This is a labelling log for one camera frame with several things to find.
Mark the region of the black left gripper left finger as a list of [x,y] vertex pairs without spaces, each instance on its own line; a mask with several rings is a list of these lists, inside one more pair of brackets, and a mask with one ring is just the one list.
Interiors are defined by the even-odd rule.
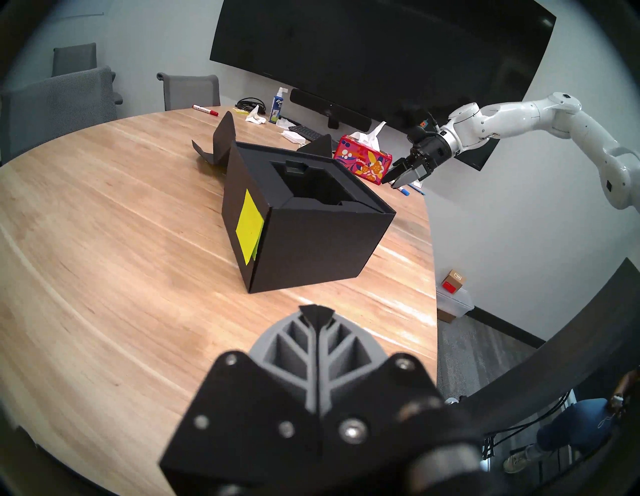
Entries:
[[176,495],[240,495],[320,460],[320,306],[221,354],[159,467]]

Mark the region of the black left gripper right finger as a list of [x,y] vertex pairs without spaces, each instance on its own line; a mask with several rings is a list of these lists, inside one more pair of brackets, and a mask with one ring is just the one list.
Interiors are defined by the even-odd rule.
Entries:
[[318,495],[480,495],[478,439],[420,360],[317,307]]

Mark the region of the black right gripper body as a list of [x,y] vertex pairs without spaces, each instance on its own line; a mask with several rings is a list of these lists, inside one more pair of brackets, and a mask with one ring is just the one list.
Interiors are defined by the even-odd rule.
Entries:
[[454,138],[447,130],[410,130],[407,138],[411,151],[406,160],[409,170],[416,174],[432,174],[435,168],[454,156]]

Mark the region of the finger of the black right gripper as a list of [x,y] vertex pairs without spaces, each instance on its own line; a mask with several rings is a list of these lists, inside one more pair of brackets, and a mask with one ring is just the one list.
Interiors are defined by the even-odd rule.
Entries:
[[415,181],[422,181],[433,173],[433,169],[425,165],[395,166],[392,169],[392,189],[400,190]]
[[406,186],[415,181],[414,159],[398,159],[393,162],[390,169],[386,172],[381,180],[382,184],[394,184],[399,181],[397,186]]

